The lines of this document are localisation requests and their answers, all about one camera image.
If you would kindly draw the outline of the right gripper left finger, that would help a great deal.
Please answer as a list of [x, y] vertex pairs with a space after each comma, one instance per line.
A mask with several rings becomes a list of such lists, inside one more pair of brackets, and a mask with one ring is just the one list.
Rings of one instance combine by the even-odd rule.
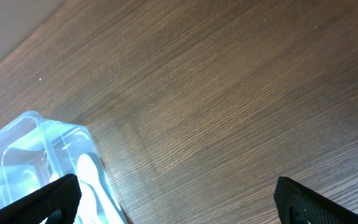
[[75, 174], [67, 174], [0, 209], [0, 224], [72, 224], [81, 190]]

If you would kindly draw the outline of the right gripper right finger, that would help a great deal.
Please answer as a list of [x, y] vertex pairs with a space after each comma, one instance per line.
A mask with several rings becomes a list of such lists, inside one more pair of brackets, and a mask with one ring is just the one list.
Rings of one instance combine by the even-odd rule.
[[273, 199], [282, 224], [358, 223], [358, 214], [288, 177], [279, 177]]

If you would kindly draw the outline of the white spoon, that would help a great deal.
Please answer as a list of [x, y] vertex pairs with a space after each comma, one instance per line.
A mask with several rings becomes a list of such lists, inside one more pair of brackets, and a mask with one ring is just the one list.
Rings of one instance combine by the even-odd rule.
[[77, 162], [77, 174], [82, 181], [93, 186], [109, 221], [120, 218], [106, 192], [102, 188], [99, 181], [98, 169], [89, 155], [82, 154], [79, 157]]
[[81, 199], [77, 214], [84, 224], [103, 224], [98, 217], [97, 204], [91, 188], [80, 182]]

